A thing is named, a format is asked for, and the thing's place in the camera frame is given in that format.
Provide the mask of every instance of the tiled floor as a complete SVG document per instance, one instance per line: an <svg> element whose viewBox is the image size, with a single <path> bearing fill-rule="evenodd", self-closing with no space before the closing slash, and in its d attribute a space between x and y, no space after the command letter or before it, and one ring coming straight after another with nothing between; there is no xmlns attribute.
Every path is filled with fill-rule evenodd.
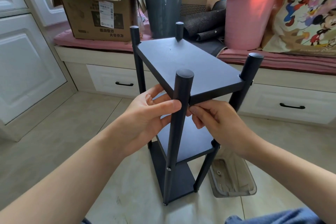
<svg viewBox="0 0 336 224"><path fill-rule="evenodd" d="M41 180L102 128L130 99L78 92L18 143L0 141L0 209ZM264 139L336 172L335 130L252 117L243 120ZM197 175L203 158L189 162ZM303 203L249 163L254 196L218 199L208 177L199 193L163 206L147 147L117 168L87 217L94 223L224 223L233 214L251 218Z"/></svg>

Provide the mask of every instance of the pink bucket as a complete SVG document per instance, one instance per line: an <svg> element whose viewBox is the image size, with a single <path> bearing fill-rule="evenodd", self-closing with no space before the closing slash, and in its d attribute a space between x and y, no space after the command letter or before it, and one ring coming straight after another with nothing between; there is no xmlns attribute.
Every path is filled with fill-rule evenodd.
<svg viewBox="0 0 336 224"><path fill-rule="evenodd" d="M260 46L275 0L226 0L225 44L230 49Z"/></svg>

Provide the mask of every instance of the forearm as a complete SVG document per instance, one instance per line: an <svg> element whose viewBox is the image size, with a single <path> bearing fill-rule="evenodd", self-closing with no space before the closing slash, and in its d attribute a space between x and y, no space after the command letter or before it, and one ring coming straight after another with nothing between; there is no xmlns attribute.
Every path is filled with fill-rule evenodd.
<svg viewBox="0 0 336 224"><path fill-rule="evenodd" d="M262 139L244 158L285 186L324 222L336 218L336 175Z"/></svg>
<svg viewBox="0 0 336 224"><path fill-rule="evenodd" d="M0 223L80 223L122 161L100 133L0 212Z"/></svg>

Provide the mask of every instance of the mesh panel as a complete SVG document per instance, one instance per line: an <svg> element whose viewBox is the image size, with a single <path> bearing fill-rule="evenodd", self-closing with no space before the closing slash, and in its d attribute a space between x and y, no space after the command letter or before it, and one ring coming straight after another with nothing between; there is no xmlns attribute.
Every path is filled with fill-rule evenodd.
<svg viewBox="0 0 336 224"><path fill-rule="evenodd" d="M205 12L205 5L182 4L181 6L181 17L201 12Z"/></svg>

